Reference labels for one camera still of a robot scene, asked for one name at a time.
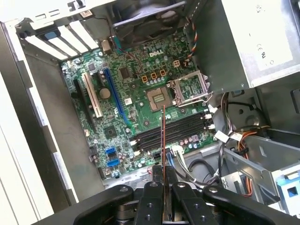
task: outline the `green circuit board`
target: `green circuit board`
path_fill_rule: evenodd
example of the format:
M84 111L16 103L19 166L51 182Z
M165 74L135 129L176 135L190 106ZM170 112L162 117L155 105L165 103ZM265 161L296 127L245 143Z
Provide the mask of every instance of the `green circuit board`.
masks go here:
M129 139L136 134L160 127L161 105L166 105L167 124L206 110L206 106L202 103L182 108L174 106L174 96L167 87L169 80L197 70L194 62L187 60L188 54L189 48L185 35L183 32L178 32L165 39L148 42L127 51L112 49L110 54L106 54L102 48L99 48L61 64L67 88L91 148L91 161L99 168L100 173L103 172L102 179L119 177L159 161L153 158L153 152L159 152L159 148L151 152L134 152ZM104 74L106 68L110 70L130 126L125 123L118 111L113 92ZM77 80L82 87L85 87L83 73L88 73L91 77L103 114L102 117L96 118L89 95L84 88L83 94L89 105L89 113L93 117L93 126L87 118L84 109L86 106L78 97L74 83L74 80ZM185 97L201 91L196 82L197 80L182 82L181 89ZM213 133L209 130L195 135L199 138L196 143L197 149L213 142ZM175 140L171 145L178 144L179 141ZM185 152L196 149L189 148L189 144L184 145ZM116 158L119 161L115 166L107 164L111 158L107 156L105 150L111 147L116 148Z

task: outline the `dell logo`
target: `dell logo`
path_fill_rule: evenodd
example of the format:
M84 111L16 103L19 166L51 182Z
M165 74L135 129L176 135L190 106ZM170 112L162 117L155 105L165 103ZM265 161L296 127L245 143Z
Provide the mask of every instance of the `dell logo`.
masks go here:
M149 56L154 57L154 56L161 55L161 54L164 54L164 52L162 50L159 50L159 51L155 51L155 52L150 52Z

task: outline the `blue sata port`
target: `blue sata port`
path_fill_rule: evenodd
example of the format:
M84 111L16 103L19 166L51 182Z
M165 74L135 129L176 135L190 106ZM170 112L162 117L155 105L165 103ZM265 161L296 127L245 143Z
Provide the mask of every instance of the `blue sata port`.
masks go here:
M115 147L111 147L111 148L105 150L105 154L107 154L107 155L115 153L115 152L116 152L116 148Z
M109 161L108 163L107 163L107 166L108 167L114 167L114 166L116 166L116 165L119 165L120 164L120 161L119 161L119 159L114 159L114 160L112 160L112 161Z

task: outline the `motherboard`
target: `motherboard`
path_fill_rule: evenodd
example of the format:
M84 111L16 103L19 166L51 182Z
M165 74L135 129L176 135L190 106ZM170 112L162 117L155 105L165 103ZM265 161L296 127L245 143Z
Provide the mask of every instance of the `motherboard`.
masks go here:
M160 162L163 105L168 150L180 145L187 153L214 142L206 103L180 105L180 96L203 93L182 31L125 51L117 40L101 46L61 68L103 180Z

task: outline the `pcie slot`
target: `pcie slot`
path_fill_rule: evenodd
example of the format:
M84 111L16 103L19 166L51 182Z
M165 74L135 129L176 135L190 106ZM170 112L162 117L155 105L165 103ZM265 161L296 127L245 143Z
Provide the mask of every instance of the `pcie slot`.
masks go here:
M127 120L126 114L123 110L122 102L120 101L116 86L114 85L113 78L111 76L111 72L109 71L109 69L105 69L104 74L105 74L105 77L107 79L109 88L111 89L113 99L116 102L116 106L118 108L119 114L122 116L125 123L129 124L129 121Z
M83 89L79 83L79 81L77 79L73 80L74 86L76 88L77 91L77 95L79 97L79 99L81 100L81 102L83 103L83 110L86 116L86 119L88 120L88 123L92 126L93 130L96 131L96 127L93 121L93 117L90 113L90 109L89 109L89 104L87 103L84 94L83 94Z
M102 111L101 111L101 107L99 104L99 101L97 99L97 95L95 93L95 89L94 89L94 85L92 83L92 80L90 78L90 75L88 75L87 73L83 73L82 74L82 79L83 82L86 86L86 89L88 91L89 97L90 97L90 101L92 103L93 109L95 111L95 115L97 118L102 117Z

